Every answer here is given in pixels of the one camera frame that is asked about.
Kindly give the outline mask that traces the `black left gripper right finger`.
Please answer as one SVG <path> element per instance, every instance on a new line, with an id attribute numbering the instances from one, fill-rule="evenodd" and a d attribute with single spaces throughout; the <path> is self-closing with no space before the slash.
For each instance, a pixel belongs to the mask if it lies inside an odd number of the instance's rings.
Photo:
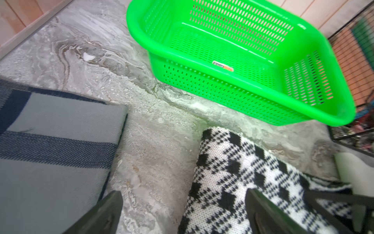
<path id="1" fill-rule="evenodd" d="M 253 234 L 309 233 L 256 189 L 247 189 L 245 207 Z"/>

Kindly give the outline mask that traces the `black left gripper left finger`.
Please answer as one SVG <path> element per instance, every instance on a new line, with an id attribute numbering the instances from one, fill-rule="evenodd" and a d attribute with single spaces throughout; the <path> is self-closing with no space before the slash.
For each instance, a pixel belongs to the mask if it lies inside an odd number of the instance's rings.
<path id="1" fill-rule="evenodd" d="M 112 191 L 64 233 L 115 234 L 122 206 L 122 194 L 119 191 Z"/>

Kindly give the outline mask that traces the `black white smiley scarf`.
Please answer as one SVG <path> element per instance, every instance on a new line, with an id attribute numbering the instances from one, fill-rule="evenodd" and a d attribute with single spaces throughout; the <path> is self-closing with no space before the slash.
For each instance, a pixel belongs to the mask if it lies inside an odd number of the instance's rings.
<path id="1" fill-rule="evenodd" d="M 314 234 L 337 230 L 303 200 L 305 190 L 351 194 L 351 185 L 299 171 L 253 141 L 221 127 L 203 132 L 180 234 L 250 234 L 245 209 L 256 189 L 281 212 Z"/>

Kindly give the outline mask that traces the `grey navy striped scarf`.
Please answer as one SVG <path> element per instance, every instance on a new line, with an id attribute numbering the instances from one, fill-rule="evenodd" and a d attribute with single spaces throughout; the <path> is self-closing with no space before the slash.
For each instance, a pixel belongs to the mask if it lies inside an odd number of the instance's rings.
<path id="1" fill-rule="evenodd" d="M 1 233 L 65 234 L 107 195 L 125 105 L 1 80 Z"/>

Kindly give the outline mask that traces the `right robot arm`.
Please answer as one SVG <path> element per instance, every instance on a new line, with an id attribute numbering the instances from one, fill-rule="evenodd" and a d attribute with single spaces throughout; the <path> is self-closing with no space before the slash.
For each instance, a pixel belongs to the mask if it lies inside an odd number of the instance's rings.
<path id="1" fill-rule="evenodd" d="M 374 169 L 363 160 L 355 160 L 353 154 L 338 153 L 335 155 L 340 176 L 351 182 L 352 193 L 333 193 L 305 189 L 302 201 L 314 214 L 320 215 L 332 225 L 339 234 L 372 234 L 374 232 Z M 332 215 L 321 201 L 347 203 L 352 207 L 352 227 Z M 245 196 L 247 217 L 254 234 L 306 234 L 301 225 L 297 224 L 278 206 L 267 199 L 256 189 L 248 189 Z"/>

